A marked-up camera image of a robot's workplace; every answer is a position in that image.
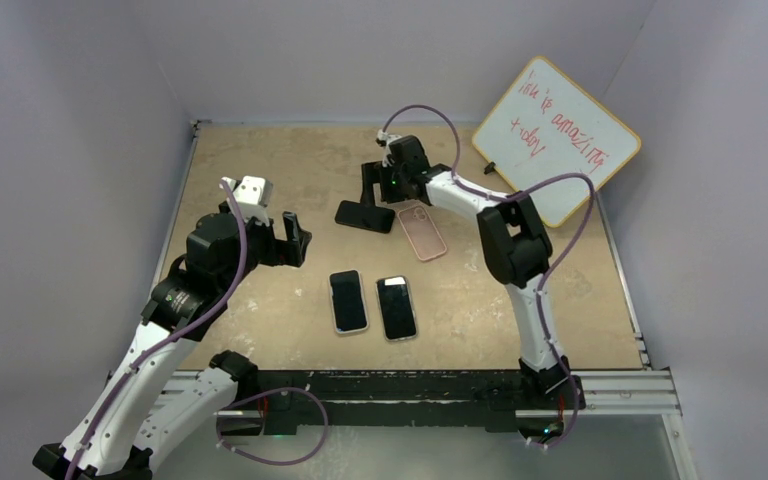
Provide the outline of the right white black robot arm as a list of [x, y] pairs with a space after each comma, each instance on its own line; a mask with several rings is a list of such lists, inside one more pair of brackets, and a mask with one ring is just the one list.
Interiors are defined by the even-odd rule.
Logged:
[[455, 213], [477, 226], [485, 265], [508, 292], [520, 337], [521, 392], [536, 407], [556, 399], [570, 382], [570, 367], [555, 339], [546, 283], [553, 246], [529, 196], [514, 198], [459, 177], [448, 166], [431, 165], [413, 135], [379, 131], [381, 160], [361, 166], [359, 202], [344, 201], [348, 225], [387, 233], [405, 200]]

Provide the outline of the pink phone case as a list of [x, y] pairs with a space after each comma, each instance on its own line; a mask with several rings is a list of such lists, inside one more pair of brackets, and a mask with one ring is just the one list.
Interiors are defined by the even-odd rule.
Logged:
[[418, 260], [428, 262], [447, 253], [447, 246], [431, 215], [421, 204], [397, 212], [402, 229]]

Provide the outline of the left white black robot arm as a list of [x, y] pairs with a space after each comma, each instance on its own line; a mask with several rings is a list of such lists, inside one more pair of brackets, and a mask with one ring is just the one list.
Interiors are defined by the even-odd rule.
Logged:
[[151, 479], [172, 451], [220, 409], [265, 409], [258, 367], [225, 350], [170, 403], [155, 406], [170, 377], [226, 311], [255, 267], [303, 264], [310, 232], [283, 215], [286, 239], [271, 222], [228, 210], [202, 217], [185, 254], [171, 265], [141, 314], [135, 335], [101, 396], [61, 442], [42, 445], [33, 466], [50, 479]]

